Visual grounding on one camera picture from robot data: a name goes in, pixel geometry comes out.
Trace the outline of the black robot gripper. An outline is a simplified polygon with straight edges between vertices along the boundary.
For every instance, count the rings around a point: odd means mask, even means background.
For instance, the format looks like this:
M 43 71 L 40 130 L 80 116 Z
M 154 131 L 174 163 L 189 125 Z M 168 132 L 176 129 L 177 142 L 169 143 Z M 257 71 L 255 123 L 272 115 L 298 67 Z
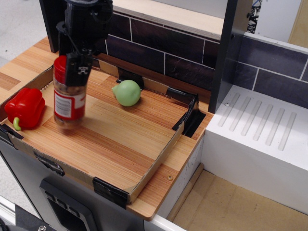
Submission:
M 57 24 L 59 54 L 66 55 L 64 84 L 86 86 L 98 41 L 109 34 L 111 0 L 67 0 L 64 20 Z

